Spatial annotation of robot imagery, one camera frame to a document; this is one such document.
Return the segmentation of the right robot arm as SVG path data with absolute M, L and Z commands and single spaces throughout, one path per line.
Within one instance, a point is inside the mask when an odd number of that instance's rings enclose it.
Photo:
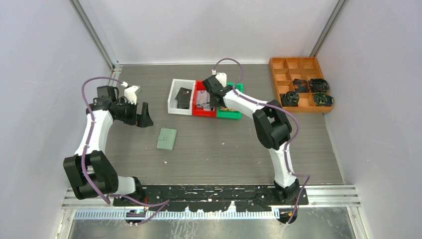
M 233 86 L 223 86 L 212 75 L 202 81 L 213 107 L 230 108 L 251 118 L 257 138 L 268 149 L 274 168 L 274 193 L 284 205 L 291 203 L 299 191 L 299 181 L 291 168 L 288 141 L 292 126 L 277 100 L 270 102 L 252 98 Z

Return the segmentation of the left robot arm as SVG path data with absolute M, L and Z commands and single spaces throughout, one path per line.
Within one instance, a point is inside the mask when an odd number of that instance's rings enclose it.
M 143 102 L 137 113 L 139 86 L 128 86 L 124 95 L 112 86 L 97 88 L 97 98 L 89 104 L 87 126 L 82 142 L 75 154 L 64 159 L 63 167 L 78 199 L 95 198 L 100 195 L 125 195 L 134 206 L 143 203 L 145 192 L 136 177 L 118 176 L 105 155 L 108 132 L 114 121 L 145 128 L 153 126 L 148 104 Z

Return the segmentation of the silver cards in red bin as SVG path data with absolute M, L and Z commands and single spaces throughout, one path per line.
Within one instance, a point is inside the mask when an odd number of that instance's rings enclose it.
M 207 91 L 197 91 L 196 96 L 196 107 L 201 108 L 205 111 L 212 111 L 213 107 L 210 106 L 210 95 Z

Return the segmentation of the gold cards in green bin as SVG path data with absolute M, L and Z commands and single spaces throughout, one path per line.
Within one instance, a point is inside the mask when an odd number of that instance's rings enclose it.
M 220 107 L 220 108 L 219 108 L 219 110 L 220 110 L 221 112 L 235 112 L 235 111 L 236 111 L 235 109 L 232 109 L 232 108 L 225 108 L 225 107 Z

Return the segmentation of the black card in white bin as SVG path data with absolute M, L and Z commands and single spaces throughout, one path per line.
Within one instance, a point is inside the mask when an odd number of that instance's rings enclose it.
M 175 97 L 178 109 L 189 109 L 191 101 L 192 90 L 181 87 Z

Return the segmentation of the red plastic bin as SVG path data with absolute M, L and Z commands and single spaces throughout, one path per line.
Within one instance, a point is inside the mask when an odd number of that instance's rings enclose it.
M 197 117 L 216 117 L 216 108 L 210 105 L 210 95 L 201 81 L 195 82 L 193 90 L 192 115 Z

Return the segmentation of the green plastic bin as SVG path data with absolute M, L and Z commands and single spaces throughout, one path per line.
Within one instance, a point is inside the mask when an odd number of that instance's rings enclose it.
M 228 82 L 228 86 L 233 86 L 234 83 Z M 244 91 L 244 86 L 242 83 L 236 84 L 236 89 L 239 90 L 241 93 Z M 226 109 L 226 108 L 218 108 L 216 111 L 216 117 L 218 119 L 230 119 L 230 120 L 239 120 L 241 119 L 242 113 L 235 111 L 233 109 Z

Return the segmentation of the white plastic bin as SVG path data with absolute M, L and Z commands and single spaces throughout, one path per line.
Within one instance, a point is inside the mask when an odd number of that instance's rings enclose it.
M 173 115 L 192 115 L 192 103 L 196 82 L 173 79 L 167 99 L 167 112 Z

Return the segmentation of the orange wooden compartment tray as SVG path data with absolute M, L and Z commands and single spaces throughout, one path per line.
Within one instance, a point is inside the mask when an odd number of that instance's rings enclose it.
M 333 109 L 319 62 L 315 57 L 272 57 L 269 69 L 275 98 L 292 113 L 328 113 Z

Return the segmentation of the rolled dark sock lower left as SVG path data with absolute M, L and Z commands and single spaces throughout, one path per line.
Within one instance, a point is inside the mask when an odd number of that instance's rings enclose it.
M 299 94 L 294 91 L 288 91 L 280 94 L 281 104 L 283 107 L 297 107 L 299 104 Z

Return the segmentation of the rolled dark sock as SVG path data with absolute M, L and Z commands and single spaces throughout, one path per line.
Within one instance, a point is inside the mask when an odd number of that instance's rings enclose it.
M 313 93 L 313 99 L 318 107 L 329 107 L 334 103 L 334 98 L 325 92 Z
M 288 91 L 280 94 L 281 104 L 283 107 L 297 107 L 299 104 L 299 94 L 294 91 Z
M 308 93 L 310 92 L 309 84 L 306 80 L 294 79 L 293 87 L 296 93 Z
M 327 93 L 330 89 L 329 83 L 322 78 L 312 78 L 309 80 L 310 90 L 313 93 Z

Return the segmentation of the rolled dark sock upper left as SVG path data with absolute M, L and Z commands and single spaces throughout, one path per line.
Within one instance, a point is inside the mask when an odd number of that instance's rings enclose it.
M 310 92 L 309 84 L 306 80 L 294 79 L 293 87 L 296 93 L 308 93 Z

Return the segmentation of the rolled dark sock upper right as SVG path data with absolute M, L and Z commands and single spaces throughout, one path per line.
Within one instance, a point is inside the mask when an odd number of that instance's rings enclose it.
M 327 93 L 330 89 L 329 83 L 322 78 L 312 78 L 309 80 L 310 90 L 313 93 Z

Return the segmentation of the rolled dark sock lower right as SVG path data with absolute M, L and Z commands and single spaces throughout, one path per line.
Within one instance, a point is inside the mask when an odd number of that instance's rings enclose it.
M 313 99 L 318 107 L 329 107 L 334 103 L 334 98 L 325 92 L 313 93 Z

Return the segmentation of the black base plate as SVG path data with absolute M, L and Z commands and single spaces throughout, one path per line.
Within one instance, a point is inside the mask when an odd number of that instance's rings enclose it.
M 309 203 L 306 192 L 300 199 L 284 198 L 273 185 L 146 185 L 139 194 L 128 198 L 116 195 L 115 207 L 137 206 L 134 200 L 146 203 L 156 211 L 160 203 L 167 202 L 162 211 L 225 212 L 234 205 L 236 212 L 265 212 L 272 206 L 294 206 Z

